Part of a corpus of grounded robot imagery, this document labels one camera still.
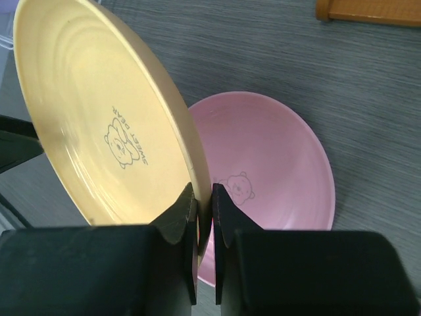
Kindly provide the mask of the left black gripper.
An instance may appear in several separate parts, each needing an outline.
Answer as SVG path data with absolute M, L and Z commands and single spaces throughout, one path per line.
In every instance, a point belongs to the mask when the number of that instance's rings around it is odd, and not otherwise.
M 0 129 L 1 173 L 43 153 L 31 122 L 1 115 Z

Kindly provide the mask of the pink plate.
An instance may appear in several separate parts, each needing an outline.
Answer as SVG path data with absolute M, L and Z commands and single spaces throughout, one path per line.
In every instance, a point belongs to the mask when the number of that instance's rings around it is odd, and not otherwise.
M 260 227 L 329 230 L 335 214 L 330 162 L 293 110 L 253 92 L 224 92 L 190 108 L 210 179 Z

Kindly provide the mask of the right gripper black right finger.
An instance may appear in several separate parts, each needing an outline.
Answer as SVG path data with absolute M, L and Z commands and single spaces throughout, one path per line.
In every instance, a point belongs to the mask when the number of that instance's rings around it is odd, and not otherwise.
M 221 314 L 412 315 L 412 284 L 383 235 L 265 230 L 220 184 L 212 212 Z

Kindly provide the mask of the yellow plate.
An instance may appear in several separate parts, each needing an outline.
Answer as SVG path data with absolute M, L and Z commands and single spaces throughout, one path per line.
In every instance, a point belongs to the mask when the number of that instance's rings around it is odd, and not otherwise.
M 211 231 L 205 152 L 147 44 L 95 1 L 20 1 L 13 40 L 41 146 L 86 221 L 150 223 L 191 184 L 204 254 Z

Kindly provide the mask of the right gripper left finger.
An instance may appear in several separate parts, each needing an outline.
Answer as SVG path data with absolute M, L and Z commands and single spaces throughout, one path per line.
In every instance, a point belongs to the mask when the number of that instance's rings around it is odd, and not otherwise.
M 153 222 L 1 235 L 2 315 L 190 315 L 197 201 L 188 184 Z

